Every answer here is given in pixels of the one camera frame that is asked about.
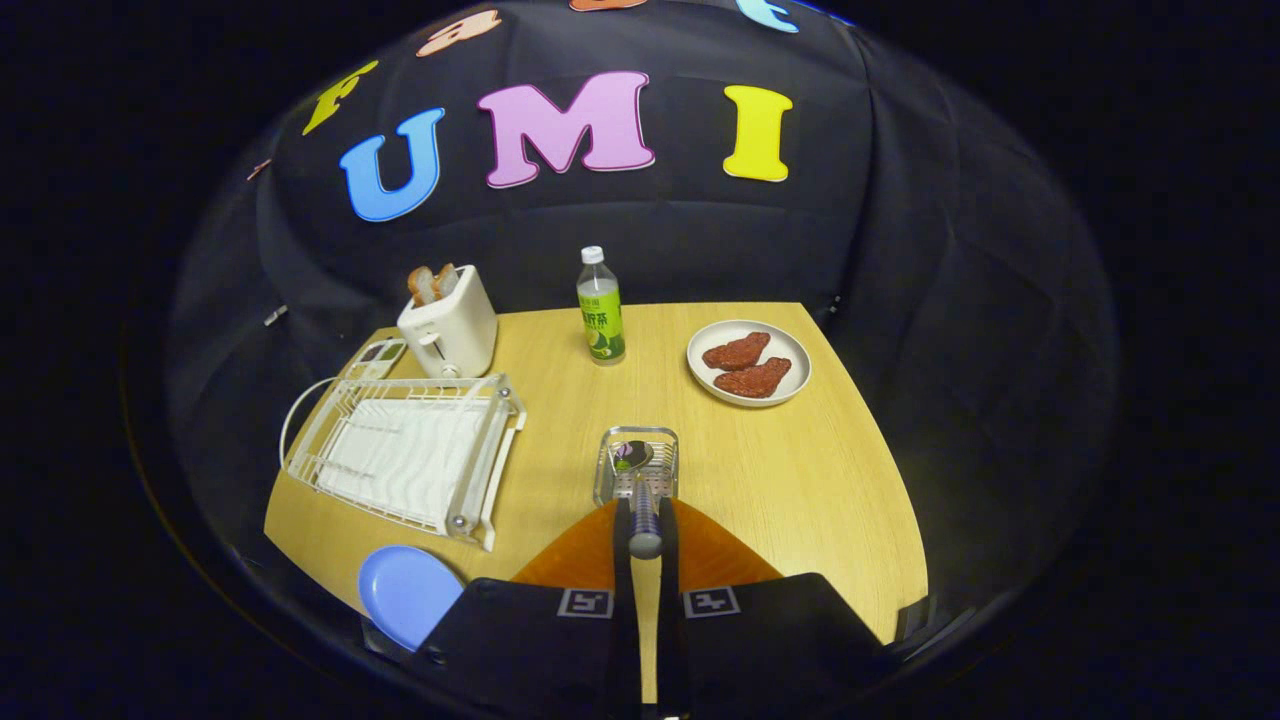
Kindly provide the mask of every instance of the dish rack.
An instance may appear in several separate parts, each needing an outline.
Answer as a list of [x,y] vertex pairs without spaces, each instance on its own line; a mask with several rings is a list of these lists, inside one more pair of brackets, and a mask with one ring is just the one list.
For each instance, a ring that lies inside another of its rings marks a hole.
[[[639,470],[618,471],[613,465],[613,454],[631,441],[648,443],[653,460]],[[649,492],[655,498],[678,497],[680,438],[675,430],[657,425],[620,425],[605,430],[595,462],[595,505],[618,497],[630,498],[637,478],[649,483]]]
[[[312,414],[288,473],[366,512],[493,551],[493,502],[526,416],[502,373],[338,379]],[[477,527],[483,541],[475,538]]]

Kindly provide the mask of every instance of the letter m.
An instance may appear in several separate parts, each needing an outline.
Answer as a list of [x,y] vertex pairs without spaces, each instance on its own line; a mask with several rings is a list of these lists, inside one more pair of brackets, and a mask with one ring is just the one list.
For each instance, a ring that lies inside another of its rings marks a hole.
[[588,169],[648,168],[654,154],[640,132],[640,88],[646,85],[644,73],[600,73],[582,83],[564,111],[531,85],[485,95],[476,105],[493,117],[497,167],[489,187],[513,187],[538,177],[538,165],[525,155],[526,138],[557,173],[567,172],[588,131],[591,150],[582,156]]

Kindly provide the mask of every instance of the meat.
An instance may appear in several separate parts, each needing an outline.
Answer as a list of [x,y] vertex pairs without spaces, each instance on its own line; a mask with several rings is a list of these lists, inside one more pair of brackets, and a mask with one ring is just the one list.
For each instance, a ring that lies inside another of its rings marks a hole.
[[782,382],[783,375],[790,372],[790,360],[786,357],[769,357],[764,365],[724,373],[712,382],[724,392],[741,397],[762,398],[773,395],[773,391],[778,389],[778,383]]
[[703,352],[703,363],[721,370],[742,370],[760,360],[765,345],[769,345],[769,333],[751,333]]

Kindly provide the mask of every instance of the green tea bottle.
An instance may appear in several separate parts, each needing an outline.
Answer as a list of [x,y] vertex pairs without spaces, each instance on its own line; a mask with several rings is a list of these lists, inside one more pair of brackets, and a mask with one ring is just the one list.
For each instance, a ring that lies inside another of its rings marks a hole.
[[622,296],[618,295],[618,278],[604,266],[604,250],[596,245],[582,249],[577,304],[582,309],[591,360],[596,365],[621,363],[627,352],[622,340]]

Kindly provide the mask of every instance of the drying rack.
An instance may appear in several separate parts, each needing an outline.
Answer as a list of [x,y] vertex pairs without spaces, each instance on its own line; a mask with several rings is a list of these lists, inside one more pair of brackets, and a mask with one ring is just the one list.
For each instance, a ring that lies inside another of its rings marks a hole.
[[493,503],[526,416],[502,373],[338,379],[312,414],[288,473],[366,512],[493,551]]

